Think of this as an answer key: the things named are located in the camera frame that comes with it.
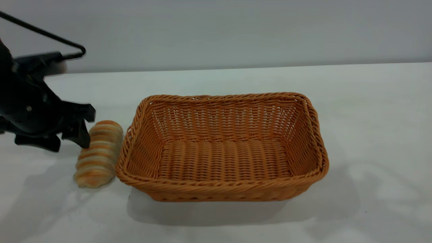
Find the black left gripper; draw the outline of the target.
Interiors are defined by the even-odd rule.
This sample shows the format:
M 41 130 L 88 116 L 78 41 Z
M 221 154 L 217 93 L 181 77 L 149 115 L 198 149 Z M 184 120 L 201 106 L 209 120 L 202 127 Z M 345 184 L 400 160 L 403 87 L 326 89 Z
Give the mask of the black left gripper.
M 46 76 L 63 73 L 65 60 L 59 51 L 14 58 L 1 44 L 1 118 L 5 120 L 1 128 L 16 133 L 16 145 L 58 153 L 59 137 L 47 135 L 62 132 L 63 140 L 89 148 L 85 122 L 95 120 L 96 110 L 90 104 L 61 100 L 44 81 Z

